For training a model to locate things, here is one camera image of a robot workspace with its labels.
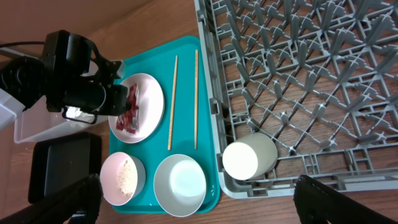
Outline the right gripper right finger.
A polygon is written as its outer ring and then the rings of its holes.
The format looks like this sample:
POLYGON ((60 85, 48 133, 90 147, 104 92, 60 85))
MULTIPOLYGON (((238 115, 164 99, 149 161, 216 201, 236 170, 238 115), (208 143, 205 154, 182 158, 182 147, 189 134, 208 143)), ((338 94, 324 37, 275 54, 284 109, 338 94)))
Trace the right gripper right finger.
POLYGON ((295 184, 294 204, 305 224, 397 224, 307 175, 300 175, 295 184))

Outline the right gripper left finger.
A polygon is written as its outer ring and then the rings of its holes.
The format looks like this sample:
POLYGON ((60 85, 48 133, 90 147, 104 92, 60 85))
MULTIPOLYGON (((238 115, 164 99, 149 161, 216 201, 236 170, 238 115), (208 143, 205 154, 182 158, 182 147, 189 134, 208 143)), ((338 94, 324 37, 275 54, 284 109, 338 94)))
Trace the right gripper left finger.
POLYGON ((103 199, 98 174, 1 219, 1 223, 95 223, 103 199))

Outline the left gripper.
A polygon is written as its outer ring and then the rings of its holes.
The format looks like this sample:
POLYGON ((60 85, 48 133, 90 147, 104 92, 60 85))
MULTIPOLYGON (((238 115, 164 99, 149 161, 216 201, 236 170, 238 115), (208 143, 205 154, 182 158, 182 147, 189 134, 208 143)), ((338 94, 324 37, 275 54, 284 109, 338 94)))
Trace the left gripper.
POLYGON ((93 58, 63 58, 65 69, 65 91, 62 110, 79 108, 89 114, 122 114, 126 110, 127 88, 115 85, 115 79, 123 76, 124 62, 93 58))

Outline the red snack wrapper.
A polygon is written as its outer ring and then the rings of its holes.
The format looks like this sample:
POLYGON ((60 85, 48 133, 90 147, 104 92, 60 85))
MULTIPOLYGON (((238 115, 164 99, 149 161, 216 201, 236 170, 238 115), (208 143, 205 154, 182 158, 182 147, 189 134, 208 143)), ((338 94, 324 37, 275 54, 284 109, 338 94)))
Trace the red snack wrapper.
POLYGON ((136 134, 139 130, 139 87, 134 83, 129 89, 127 104, 129 109, 120 115, 116 121, 116 129, 120 131, 127 131, 131 134, 136 134))

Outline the small pink bowl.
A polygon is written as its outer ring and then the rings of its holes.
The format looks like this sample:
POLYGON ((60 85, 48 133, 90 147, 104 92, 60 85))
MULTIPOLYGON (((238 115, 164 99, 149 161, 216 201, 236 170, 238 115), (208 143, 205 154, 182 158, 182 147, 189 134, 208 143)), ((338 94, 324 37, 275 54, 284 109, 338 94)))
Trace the small pink bowl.
POLYGON ((121 206, 143 190, 146 169, 138 158, 115 152, 104 161, 99 177, 106 201, 121 206))

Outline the pile of rice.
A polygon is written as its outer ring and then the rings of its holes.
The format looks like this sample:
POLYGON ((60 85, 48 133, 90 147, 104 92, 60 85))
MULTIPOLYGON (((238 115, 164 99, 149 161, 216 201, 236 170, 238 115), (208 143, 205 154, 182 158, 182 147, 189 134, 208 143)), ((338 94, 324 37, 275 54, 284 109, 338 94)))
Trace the pile of rice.
POLYGON ((117 174, 117 184, 121 193, 126 197, 132 197, 137 187, 137 174, 134 164, 125 160, 117 174))

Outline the white cup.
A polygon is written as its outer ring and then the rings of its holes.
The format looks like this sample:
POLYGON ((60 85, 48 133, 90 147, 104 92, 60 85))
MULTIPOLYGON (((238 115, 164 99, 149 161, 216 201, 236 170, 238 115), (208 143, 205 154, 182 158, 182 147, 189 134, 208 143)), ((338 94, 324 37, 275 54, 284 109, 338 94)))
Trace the white cup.
POLYGON ((227 174, 236 180, 248 180, 269 172, 278 158, 274 142, 262 133, 252 133, 229 144, 222 162, 227 174))

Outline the grey bowl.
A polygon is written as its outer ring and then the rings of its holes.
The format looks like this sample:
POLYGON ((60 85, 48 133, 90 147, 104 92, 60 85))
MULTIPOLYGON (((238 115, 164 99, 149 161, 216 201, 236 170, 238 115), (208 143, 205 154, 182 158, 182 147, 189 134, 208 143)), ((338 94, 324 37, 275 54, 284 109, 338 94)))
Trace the grey bowl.
POLYGON ((153 188, 158 204, 166 213, 187 217, 204 202, 206 177, 197 161, 183 154, 174 154, 157 167, 153 188))

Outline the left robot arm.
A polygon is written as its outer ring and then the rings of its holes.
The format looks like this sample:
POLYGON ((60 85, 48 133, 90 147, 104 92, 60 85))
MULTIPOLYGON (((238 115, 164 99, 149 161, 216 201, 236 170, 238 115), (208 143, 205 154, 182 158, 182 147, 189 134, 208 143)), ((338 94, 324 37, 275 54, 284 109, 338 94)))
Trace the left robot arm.
POLYGON ((47 110, 67 118, 69 108, 119 116, 131 109, 122 78, 123 61, 104 58, 91 40, 65 30, 50 33, 40 58, 20 56, 1 69, 1 127, 46 97, 47 110))

